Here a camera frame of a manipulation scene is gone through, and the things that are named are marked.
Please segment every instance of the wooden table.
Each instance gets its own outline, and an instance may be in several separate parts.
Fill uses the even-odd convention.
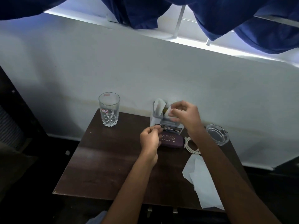
[[[54,193],[114,200],[140,153],[139,135],[149,123],[148,117],[120,113],[118,124],[106,127],[98,110]],[[227,143],[222,150],[251,185],[232,144]],[[202,209],[193,185],[182,174],[190,155],[185,148],[158,148],[158,162],[150,176],[145,204]]]

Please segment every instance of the left hand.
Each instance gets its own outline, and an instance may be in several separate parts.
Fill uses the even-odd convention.
[[[145,156],[152,162],[154,166],[158,160],[157,149],[160,146],[163,128],[160,125],[145,128],[140,134],[141,153],[140,156]]]

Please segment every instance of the right hand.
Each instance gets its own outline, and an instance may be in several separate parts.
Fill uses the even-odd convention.
[[[192,137],[204,130],[198,112],[197,106],[186,102],[178,101],[171,105],[171,111],[168,114],[174,122],[181,122],[188,130],[189,136]]]

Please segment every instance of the white cable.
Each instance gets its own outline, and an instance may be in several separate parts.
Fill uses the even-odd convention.
[[[191,140],[190,137],[185,137],[185,144],[184,144],[184,147],[186,150],[188,150],[188,152],[192,153],[192,154],[200,154],[200,151],[199,149],[197,148],[196,151],[194,151],[193,149],[191,149],[189,146],[188,146],[188,142]]]

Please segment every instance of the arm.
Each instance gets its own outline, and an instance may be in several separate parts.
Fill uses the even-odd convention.
[[[179,101],[169,116],[180,121],[196,143],[211,174],[223,207],[232,224],[278,224],[279,220],[243,180],[201,123],[195,105]]]
[[[160,125],[148,127],[140,134],[139,158],[109,208],[102,224],[137,223],[152,168],[158,160],[157,148],[163,131]]]

